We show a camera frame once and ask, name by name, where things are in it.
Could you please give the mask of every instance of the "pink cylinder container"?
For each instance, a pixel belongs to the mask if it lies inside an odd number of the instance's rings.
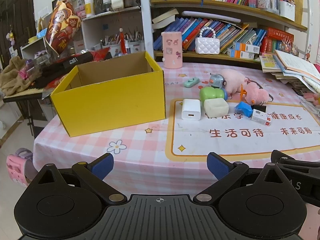
[[[181,32],[162,32],[162,48],[165,68],[182,67],[182,37]]]

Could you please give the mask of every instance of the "metal screw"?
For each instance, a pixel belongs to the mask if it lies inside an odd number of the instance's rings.
[[[124,196],[121,194],[112,194],[109,196],[109,199],[113,202],[119,202],[124,199]]]
[[[196,198],[201,202],[207,202],[212,199],[212,197],[208,194],[199,194]]]

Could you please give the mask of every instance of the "open cardboard box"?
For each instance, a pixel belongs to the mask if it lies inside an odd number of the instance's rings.
[[[75,66],[51,93],[69,136],[165,119],[164,74],[147,52]]]

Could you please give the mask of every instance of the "white quilted handbag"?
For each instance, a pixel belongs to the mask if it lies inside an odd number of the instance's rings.
[[[213,32],[212,38],[203,38],[202,33],[205,30]],[[220,40],[216,39],[216,33],[213,28],[203,27],[200,30],[200,36],[196,38],[196,53],[198,54],[219,54],[220,53]]]

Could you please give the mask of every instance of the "pink plush toy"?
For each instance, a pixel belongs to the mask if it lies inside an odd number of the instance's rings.
[[[316,108],[320,108],[319,95],[314,93],[304,93],[303,97],[306,99],[306,101],[313,103]]]
[[[246,78],[240,72],[234,69],[226,68],[226,69],[220,70],[218,74],[222,75],[225,81],[227,82],[224,89],[227,91],[228,97],[231,94],[240,92],[241,85],[243,86],[243,89],[246,88],[248,78]]]
[[[269,101],[269,93],[265,89],[259,88],[254,82],[247,84],[245,90],[247,92],[245,100],[249,105],[260,105],[262,102]]]

